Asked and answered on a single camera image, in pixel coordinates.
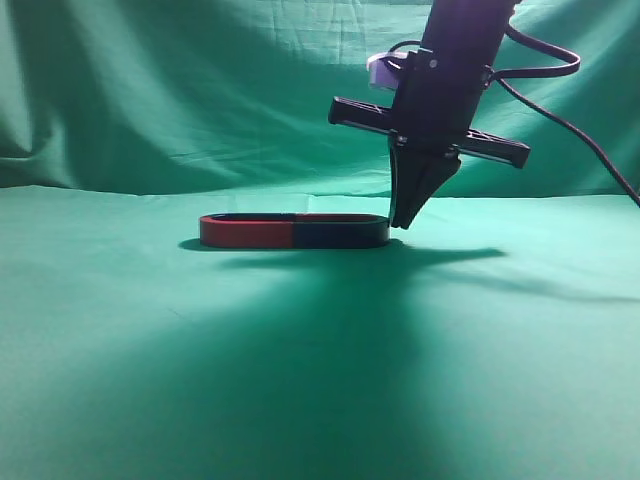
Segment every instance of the black cable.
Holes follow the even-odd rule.
[[[564,48],[556,47],[550,43],[543,42],[537,38],[525,35],[519,32],[511,25],[507,26],[507,36],[525,47],[529,47],[537,52],[544,53],[558,60],[567,62],[568,65],[562,65],[558,67],[542,67],[542,68],[519,68],[519,69],[507,69],[498,70],[494,72],[491,81],[499,80],[501,78],[552,78],[552,77],[564,77],[576,73],[580,69],[581,58],[576,53],[573,53]]]
[[[529,108],[532,108],[536,112],[544,115],[548,119],[553,120],[554,122],[558,123],[559,125],[562,125],[566,129],[568,129],[571,132],[573,132],[574,134],[576,134],[583,142],[585,142],[591,148],[591,150],[593,150],[595,152],[595,154],[598,156],[600,161],[604,164],[605,168],[609,171],[609,173],[613,176],[613,178],[616,179],[616,181],[622,187],[622,189],[625,191],[625,193],[627,195],[629,195],[629,197],[636,203],[636,205],[638,205],[638,207],[640,207],[640,196],[638,195],[638,193],[633,189],[633,187],[629,184],[629,182],[627,182],[627,180],[622,176],[622,174],[616,169],[616,167],[613,165],[613,163],[611,163],[611,161],[609,160],[609,157],[604,152],[604,150],[602,150],[602,148],[600,148],[600,146],[592,138],[590,138],[586,133],[584,133],[583,131],[581,131],[577,127],[571,125],[566,120],[563,120],[562,118],[560,118],[560,117],[554,115],[553,113],[545,110],[541,106],[536,105],[535,103],[533,103],[531,100],[529,100],[527,97],[522,95],[520,92],[518,92],[511,85],[509,85],[509,83],[507,83],[506,80],[504,80],[502,78],[498,78],[496,81],[507,92],[509,92],[515,98],[517,98],[522,103],[527,105]]]
[[[389,49],[389,52],[395,52],[399,48],[408,47],[409,45],[420,46],[420,41],[418,40],[405,40],[404,42],[396,43],[393,47]]]

